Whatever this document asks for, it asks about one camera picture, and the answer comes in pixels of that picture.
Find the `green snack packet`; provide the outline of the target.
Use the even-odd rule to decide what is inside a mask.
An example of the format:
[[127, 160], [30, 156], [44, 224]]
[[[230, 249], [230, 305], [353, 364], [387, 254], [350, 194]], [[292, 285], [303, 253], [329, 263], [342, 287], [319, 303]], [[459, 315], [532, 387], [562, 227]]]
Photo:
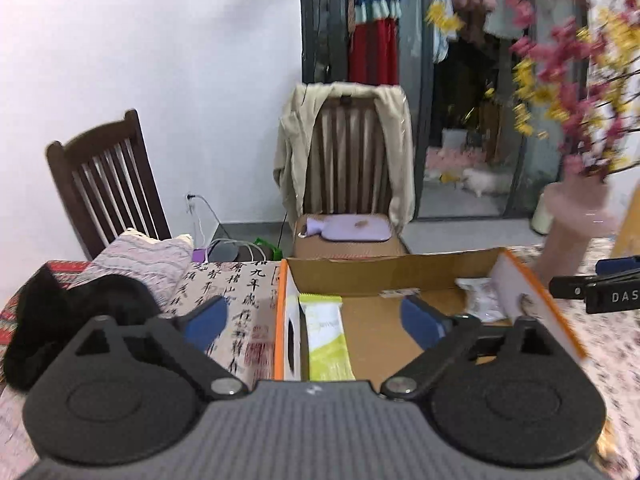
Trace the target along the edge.
[[340, 296], [300, 294], [308, 344], [308, 373], [312, 382], [354, 380], [342, 321]]

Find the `yellow thermos jug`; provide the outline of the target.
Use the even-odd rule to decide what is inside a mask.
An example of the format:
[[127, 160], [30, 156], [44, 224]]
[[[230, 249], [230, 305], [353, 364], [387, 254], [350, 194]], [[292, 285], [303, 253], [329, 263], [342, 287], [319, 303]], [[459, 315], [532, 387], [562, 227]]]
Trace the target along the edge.
[[638, 255], [640, 255], [640, 185], [634, 189], [626, 217], [610, 253], [613, 258]]

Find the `calligraphy tablecloth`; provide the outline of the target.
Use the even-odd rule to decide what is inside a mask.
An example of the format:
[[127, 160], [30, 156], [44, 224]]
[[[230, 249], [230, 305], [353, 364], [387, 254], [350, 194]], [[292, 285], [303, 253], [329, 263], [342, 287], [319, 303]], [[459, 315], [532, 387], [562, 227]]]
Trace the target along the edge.
[[185, 315], [224, 297], [226, 326], [206, 354], [252, 388], [272, 377], [279, 273], [274, 261], [193, 263], [165, 310]]

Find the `pink ceramic vase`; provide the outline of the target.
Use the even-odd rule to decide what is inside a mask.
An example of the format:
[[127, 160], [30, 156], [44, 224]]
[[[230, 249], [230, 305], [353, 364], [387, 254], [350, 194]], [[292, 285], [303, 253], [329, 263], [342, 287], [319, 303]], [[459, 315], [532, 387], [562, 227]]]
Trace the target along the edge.
[[542, 203], [552, 222], [544, 248], [534, 264], [541, 284], [555, 276], [575, 275], [590, 242], [617, 231], [617, 218], [608, 209], [608, 184], [598, 176], [569, 174], [549, 184]]

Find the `red cardboard snack box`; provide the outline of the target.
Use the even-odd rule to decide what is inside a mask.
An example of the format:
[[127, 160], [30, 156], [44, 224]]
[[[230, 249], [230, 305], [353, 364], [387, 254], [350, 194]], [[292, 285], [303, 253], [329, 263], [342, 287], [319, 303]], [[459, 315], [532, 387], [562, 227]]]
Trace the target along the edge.
[[577, 362], [586, 347], [529, 266], [508, 248], [357, 260], [288, 259], [280, 265], [273, 377], [308, 377], [303, 294], [339, 296], [350, 365], [356, 378], [378, 387], [420, 352], [401, 324], [400, 305], [416, 295], [446, 315], [465, 309], [457, 278], [490, 278], [509, 321], [538, 318]]

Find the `folded pink woven blanket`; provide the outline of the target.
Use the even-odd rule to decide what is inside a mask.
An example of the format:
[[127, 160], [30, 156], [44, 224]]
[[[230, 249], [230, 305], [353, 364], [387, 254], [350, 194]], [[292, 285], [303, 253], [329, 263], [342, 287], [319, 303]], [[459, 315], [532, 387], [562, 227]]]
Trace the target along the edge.
[[129, 228], [89, 263], [70, 288], [107, 275], [128, 276], [145, 284], [164, 308], [189, 270], [193, 251], [194, 241], [189, 234], [157, 240]]

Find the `black cloth bundle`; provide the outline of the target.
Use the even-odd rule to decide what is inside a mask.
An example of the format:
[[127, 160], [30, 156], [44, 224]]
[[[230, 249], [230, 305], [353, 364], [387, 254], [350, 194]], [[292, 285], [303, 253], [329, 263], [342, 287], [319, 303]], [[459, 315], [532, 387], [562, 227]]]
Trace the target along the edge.
[[139, 325], [162, 313], [152, 292], [134, 278], [108, 274], [65, 288], [42, 266], [18, 296], [16, 329], [3, 358], [6, 383], [32, 388], [60, 352], [92, 318], [107, 315], [119, 325]]

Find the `purple hot water bottle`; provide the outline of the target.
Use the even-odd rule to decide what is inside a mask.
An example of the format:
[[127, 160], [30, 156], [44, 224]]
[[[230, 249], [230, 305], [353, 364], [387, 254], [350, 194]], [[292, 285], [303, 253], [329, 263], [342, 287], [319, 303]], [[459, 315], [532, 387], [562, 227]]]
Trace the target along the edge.
[[390, 240], [393, 229], [388, 219], [375, 214], [330, 214], [307, 217], [299, 237], [320, 236], [335, 243], [382, 243]]

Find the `dark wooden chair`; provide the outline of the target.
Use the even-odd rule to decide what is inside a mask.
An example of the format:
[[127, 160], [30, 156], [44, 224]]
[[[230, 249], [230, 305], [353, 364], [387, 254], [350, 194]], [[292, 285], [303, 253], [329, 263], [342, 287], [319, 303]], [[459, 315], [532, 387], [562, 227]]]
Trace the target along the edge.
[[52, 142], [46, 159], [89, 258], [129, 228], [154, 240], [170, 237], [136, 110], [66, 143]]

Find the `wooden chair with jacket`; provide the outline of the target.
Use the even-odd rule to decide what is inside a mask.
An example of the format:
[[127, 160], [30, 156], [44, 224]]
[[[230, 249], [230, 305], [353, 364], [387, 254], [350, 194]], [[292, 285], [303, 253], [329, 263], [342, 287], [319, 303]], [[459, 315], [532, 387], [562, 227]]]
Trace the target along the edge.
[[[391, 199], [385, 141], [373, 100], [351, 96], [327, 100], [314, 123], [293, 256], [352, 260], [405, 255], [408, 250], [388, 218]], [[384, 216], [392, 226], [392, 238], [382, 243], [335, 243], [320, 236], [298, 236], [307, 217], [330, 214]]]

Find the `beige jacket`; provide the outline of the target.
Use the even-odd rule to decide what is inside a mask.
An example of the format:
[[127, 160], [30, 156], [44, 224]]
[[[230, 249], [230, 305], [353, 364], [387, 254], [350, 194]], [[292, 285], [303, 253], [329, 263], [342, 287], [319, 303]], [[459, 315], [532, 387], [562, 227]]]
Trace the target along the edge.
[[373, 100], [385, 141], [392, 199], [388, 218], [401, 231], [413, 218], [416, 192], [413, 177], [413, 140], [409, 102], [399, 86], [368, 86], [351, 82], [296, 84], [283, 107], [274, 154], [273, 180], [279, 188], [288, 224], [303, 214], [308, 156], [314, 123], [329, 99], [351, 96]]

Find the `red hanging garment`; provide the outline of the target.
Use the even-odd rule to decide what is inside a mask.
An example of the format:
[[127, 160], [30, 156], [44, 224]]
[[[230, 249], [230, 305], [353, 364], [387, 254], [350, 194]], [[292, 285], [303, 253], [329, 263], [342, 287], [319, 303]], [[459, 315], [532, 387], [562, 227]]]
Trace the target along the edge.
[[348, 0], [348, 81], [399, 84], [401, 0]]

